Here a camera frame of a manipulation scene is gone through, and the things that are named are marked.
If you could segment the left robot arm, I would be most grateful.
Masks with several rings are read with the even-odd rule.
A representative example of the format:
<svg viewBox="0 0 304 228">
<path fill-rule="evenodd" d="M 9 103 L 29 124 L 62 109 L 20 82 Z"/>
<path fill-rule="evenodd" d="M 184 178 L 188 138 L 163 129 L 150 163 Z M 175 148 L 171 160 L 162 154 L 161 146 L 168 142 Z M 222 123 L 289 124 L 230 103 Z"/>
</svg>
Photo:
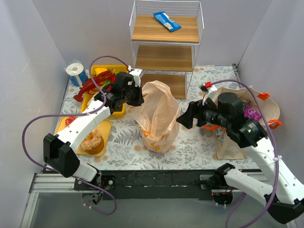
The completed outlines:
<svg viewBox="0 0 304 228">
<path fill-rule="evenodd" d="M 124 103 L 133 106 L 143 103 L 142 75 L 143 71 L 137 68 L 129 73 L 118 73 L 111 89 L 97 93 L 81 116 L 56 135 L 46 135 L 43 140 L 44 162 L 66 178 L 73 176 L 91 182 L 97 169 L 80 161 L 75 152 L 89 133 Z"/>
</svg>

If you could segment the beige canvas tote bag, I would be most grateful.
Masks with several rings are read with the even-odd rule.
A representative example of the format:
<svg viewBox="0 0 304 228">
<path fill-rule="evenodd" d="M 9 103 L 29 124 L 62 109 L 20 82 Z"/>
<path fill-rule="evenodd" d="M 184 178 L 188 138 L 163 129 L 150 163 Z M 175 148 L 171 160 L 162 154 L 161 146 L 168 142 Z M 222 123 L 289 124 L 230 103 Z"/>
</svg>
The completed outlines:
<svg viewBox="0 0 304 228">
<path fill-rule="evenodd" d="M 249 100 L 261 115 L 259 121 L 247 118 L 243 112 L 243 100 Z M 268 93 L 253 88 L 238 90 L 221 87 L 215 97 L 206 103 L 206 130 L 213 130 L 218 159 L 244 159 L 246 147 L 256 147 L 267 138 L 268 129 L 276 129 L 282 123 L 279 106 Z"/>
</svg>

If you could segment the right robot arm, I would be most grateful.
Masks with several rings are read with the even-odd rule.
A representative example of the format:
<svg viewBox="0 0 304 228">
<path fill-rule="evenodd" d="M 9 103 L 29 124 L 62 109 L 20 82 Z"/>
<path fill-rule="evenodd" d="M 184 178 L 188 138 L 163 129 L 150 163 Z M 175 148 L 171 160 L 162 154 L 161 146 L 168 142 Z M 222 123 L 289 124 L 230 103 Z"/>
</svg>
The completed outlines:
<svg viewBox="0 0 304 228">
<path fill-rule="evenodd" d="M 222 93 L 217 100 L 217 104 L 210 98 L 190 102 L 186 112 L 176 121 L 188 129 L 193 127 L 194 119 L 198 120 L 198 127 L 210 123 L 225 128 L 228 137 L 255 161 L 269 183 L 254 179 L 229 163 L 217 168 L 205 183 L 234 187 L 262 205 L 270 203 L 268 213 L 281 224 L 299 217 L 304 212 L 304 185 L 282 160 L 278 162 L 278 183 L 275 184 L 274 146 L 264 128 L 259 122 L 244 116 L 243 103 L 236 94 Z"/>
</svg>

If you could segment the banana print plastic bag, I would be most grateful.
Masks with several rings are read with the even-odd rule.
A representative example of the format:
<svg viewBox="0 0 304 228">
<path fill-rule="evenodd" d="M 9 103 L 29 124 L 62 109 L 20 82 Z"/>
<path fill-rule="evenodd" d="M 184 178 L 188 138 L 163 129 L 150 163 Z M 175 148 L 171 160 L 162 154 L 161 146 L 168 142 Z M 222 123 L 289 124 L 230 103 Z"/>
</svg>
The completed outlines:
<svg viewBox="0 0 304 228">
<path fill-rule="evenodd" d="M 179 103 L 171 94 L 171 89 L 157 80 L 147 82 L 142 88 L 142 95 L 144 103 L 131 109 L 142 131 L 142 142 L 151 151 L 166 152 L 179 133 L 176 122 L 181 112 Z"/>
</svg>

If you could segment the purple snack bag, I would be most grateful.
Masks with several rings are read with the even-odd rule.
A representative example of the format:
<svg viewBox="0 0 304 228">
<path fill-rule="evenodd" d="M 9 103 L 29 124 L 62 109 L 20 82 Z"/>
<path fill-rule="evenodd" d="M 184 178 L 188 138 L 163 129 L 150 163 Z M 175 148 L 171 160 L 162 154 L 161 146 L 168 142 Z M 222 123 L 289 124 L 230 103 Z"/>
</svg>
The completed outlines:
<svg viewBox="0 0 304 228">
<path fill-rule="evenodd" d="M 249 100 L 243 100 L 243 112 L 244 116 L 256 121 L 261 119 L 261 115 L 256 110 L 256 108 L 252 105 L 252 102 Z"/>
</svg>

